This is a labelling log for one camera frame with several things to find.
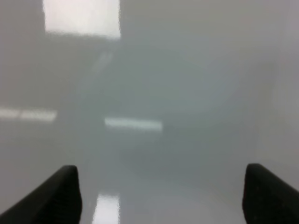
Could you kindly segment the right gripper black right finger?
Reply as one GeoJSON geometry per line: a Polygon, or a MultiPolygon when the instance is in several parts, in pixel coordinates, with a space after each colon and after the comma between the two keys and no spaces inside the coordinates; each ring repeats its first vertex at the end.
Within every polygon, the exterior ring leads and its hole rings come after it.
{"type": "Polygon", "coordinates": [[[242,210],[248,224],[297,224],[299,191],[258,163],[248,164],[242,210]]]}

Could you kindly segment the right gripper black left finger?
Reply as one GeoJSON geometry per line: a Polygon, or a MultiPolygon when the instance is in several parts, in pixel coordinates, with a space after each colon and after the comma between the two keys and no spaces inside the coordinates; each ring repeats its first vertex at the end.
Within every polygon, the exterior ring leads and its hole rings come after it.
{"type": "Polygon", "coordinates": [[[78,224],[82,197],[78,169],[62,166],[34,191],[0,215],[2,224],[78,224]]]}

